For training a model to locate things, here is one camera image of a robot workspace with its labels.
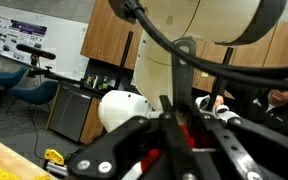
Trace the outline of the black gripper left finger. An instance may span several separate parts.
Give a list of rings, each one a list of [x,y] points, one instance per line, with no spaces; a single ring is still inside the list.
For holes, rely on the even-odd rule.
[[[115,130],[73,156],[68,163],[68,180],[121,180],[152,149],[163,148],[181,134],[167,96],[160,97],[162,113],[156,118],[133,116]],[[196,180],[198,167],[192,150],[181,165],[166,154],[139,180]]]

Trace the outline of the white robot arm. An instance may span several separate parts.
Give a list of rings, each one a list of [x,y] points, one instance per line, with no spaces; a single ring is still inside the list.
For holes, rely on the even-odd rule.
[[[157,115],[122,107],[110,91],[105,120],[122,122],[74,156],[69,180],[121,180],[152,150],[159,155],[138,180],[288,180],[288,137],[230,113],[216,116],[191,98],[199,69],[222,80],[288,90],[288,68],[218,64],[185,48],[198,40],[222,46],[251,44],[278,22],[287,0],[108,0],[120,19],[141,24],[144,55],[171,66],[143,65],[139,92]]]

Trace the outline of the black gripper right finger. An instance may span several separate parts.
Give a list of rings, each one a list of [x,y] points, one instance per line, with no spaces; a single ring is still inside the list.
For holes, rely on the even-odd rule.
[[[288,180],[288,137],[249,120],[201,111],[200,122],[242,180]]]

